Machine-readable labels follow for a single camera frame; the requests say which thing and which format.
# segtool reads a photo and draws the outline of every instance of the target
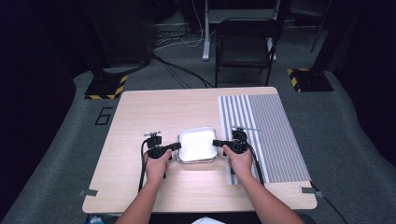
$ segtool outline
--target hand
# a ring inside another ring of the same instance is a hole
[[[222,146],[222,148],[230,158],[230,166],[233,168],[237,178],[252,175],[251,164],[253,163],[253,158],[250,150],[242,154],[236,154],[226,145]]]
[[[144,155],[146,163],[146,174],[149,181],[161,182],[163,180],[163,174],[168,168],[166,163],[172,155],[172,150],[168,149],[166,152],[158,159],[152,159],[146,152]]]

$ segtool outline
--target person's left arm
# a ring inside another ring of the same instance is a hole
[[[148,158],[146,164],[147,182],[140,190],[132,203],[117,220],[117,224],[122,223],[149,223],[152,208],[157,198],[158,190],[163,182],[163,174],[166,171],[167,160],[170,158],[172,150],[168,149],[159,159]]]

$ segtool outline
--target wooden table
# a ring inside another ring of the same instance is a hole
[[[126,91],[120,98],[90,189],[82,209],[88,214],[122,213],[137,194],[145,133],[161,131],[163,146],[175,143],[180,131],[211,126],[222,138],[218,97],[243,94],[277,94],[275,88],[227,88],[166,91]],[[226,161],[219,149],[213,162],[181,164],[169,162],[167,177],[153,212],[253,211],[243,188],[228,185]],[[302,194],[309,181],[265,184],[291,209],[313,209],[317,200]]]

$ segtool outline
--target plastic food container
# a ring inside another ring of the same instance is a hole
[[[181,163],[212,162],[218,155],[218,148],[212,146],[216,139],[212,127],[183,130],[177,138],[181,144],[177,160]]]

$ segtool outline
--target striped cloth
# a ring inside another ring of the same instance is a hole
[[[233,127],[244,127],[265,183],[311,180],[278,94],[219,97],[223,136],[232,140]],[[238,184],[227,165],[228,183]],[[256,166],[252,173],[258,178]]]

